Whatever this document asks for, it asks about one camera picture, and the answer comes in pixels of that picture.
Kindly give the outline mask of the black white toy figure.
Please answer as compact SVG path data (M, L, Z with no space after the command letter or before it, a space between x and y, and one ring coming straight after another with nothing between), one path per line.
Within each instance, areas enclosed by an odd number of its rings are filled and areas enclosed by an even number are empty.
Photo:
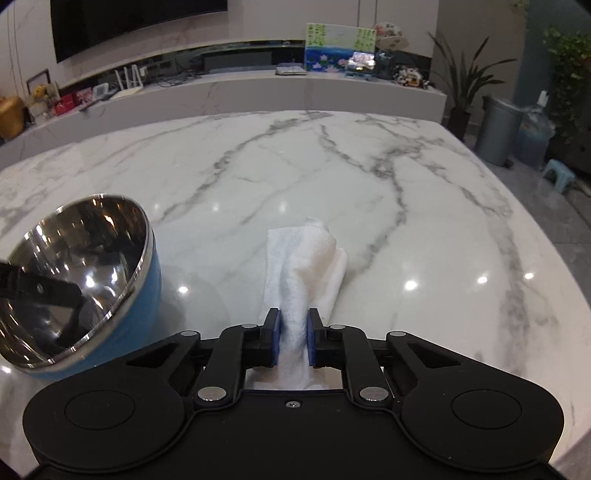
M431 82L416 67L402 65L398 68L394 81L401 86L427 90Z

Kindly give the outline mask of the golden vase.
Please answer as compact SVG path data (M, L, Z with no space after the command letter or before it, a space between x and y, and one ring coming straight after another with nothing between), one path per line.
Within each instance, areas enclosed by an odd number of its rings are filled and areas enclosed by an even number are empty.
M24 130L24 103L18 96L2 97L0 101L0 136L10 141Z

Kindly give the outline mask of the leafy green plant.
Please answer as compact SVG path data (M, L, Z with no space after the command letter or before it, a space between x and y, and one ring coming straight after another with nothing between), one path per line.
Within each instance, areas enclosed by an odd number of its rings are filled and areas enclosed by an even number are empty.
M576 163L590 136L590 35L551 26L544 32L551 62L548 113L555 125L552 157Z

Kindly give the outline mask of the white router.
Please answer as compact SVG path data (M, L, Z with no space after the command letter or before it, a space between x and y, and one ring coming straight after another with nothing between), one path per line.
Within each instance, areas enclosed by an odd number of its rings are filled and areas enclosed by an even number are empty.
M124 98L139 93L144 84L140 75L139 67L132 64L130 67L124 67L122 72L114 71L118 90L113 99Z

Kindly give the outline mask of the grey trash bin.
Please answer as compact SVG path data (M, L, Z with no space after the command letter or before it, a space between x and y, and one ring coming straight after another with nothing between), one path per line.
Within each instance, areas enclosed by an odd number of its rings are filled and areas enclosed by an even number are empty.
M509 160L524 110L512 102L487 95L483 98L484 117L475 153L490 164L505 166Z

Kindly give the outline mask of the grey notebook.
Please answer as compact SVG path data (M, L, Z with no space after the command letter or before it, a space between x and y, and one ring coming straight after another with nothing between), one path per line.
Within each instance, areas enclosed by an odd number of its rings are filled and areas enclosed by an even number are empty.
M276 66L277 76L305 76L307 71L304 66L297 63L281 63Z

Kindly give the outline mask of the blue steel bowl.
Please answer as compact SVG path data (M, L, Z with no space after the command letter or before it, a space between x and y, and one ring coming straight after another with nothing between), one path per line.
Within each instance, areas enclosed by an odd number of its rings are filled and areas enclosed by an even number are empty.
M96 194L61 206L2 262L81 290L77 307L1 298L1 355L14 368L57 380L146 345L162 280L154 231L134 200Z

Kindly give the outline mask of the red box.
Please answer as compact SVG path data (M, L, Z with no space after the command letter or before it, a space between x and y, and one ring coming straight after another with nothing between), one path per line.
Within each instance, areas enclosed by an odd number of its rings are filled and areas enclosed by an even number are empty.
M53 103L53 112L55 116L64 115L74 110L79 105L79 99L76 92L62 96Z

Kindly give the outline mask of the blue water jug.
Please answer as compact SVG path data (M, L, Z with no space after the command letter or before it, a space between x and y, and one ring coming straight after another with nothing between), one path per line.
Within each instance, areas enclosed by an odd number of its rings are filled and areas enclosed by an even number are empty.
M555 125L545 112L548 100L549 94L542 90L537 103L523 109L514 147L515 158L535 169L542 168L550 140L555 134Z

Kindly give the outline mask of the lotus painting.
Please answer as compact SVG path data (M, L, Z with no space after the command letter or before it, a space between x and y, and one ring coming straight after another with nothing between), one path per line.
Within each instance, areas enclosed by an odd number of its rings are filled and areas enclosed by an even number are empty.
M370 76L376 60L377 31L325 23L305 27L304 69L308 72Z

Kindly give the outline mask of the picture frame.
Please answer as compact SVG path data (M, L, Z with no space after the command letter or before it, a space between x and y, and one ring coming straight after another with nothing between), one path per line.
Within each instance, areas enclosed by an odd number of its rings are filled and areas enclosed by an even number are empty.
M26 87L29 95L34 101L42 99L47 94L47 86L50 84L49 70L45 69L32 76L26 81Z

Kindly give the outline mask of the small teal stool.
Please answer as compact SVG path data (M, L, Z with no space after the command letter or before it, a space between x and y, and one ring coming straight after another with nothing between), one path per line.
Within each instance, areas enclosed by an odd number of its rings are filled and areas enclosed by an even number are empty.
M555 190L564 194L576 181L575 173L559 160L551 159L546 164L542 177L554 183Z

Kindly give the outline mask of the white cloth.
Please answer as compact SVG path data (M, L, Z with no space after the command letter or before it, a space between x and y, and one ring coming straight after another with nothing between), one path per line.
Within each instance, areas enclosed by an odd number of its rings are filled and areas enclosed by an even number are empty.
M341 381L331 368L315 369L308 360L307 316L311 308L328 321L345 277L349 256L324 222L267 232L263 310L280 310L280 353L273 368L246 373L245 386L259 390L325 390Z

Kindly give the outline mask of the decorative fan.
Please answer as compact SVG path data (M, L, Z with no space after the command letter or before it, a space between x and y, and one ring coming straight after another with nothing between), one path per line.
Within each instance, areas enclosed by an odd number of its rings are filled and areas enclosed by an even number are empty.
M404 50L409 46L409 40L398 25L392 22L379 22L374 26L376 30L376 47L382 51Z

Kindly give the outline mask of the potted long-leaf plant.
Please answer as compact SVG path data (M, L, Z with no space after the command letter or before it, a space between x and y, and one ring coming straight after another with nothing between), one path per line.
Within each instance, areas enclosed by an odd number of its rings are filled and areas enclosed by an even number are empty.
M497 66L515 63L516 58L506 58L486 65L478 61L487 47L490 37L486 37L471 57L462 52L459 59L453 54L445 36L429 34L435 49L443 56L445 73L435 72L451 93L452 108L446 128L463 141L472 117L472 107L477 94L486 86L501 85L505 81L496 77L491 70Z

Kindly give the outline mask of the black television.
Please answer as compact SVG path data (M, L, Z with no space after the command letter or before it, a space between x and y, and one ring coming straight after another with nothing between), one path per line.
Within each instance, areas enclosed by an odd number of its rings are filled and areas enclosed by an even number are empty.
M226 10L223 0L54 0L50 19L56 61L142 28Z

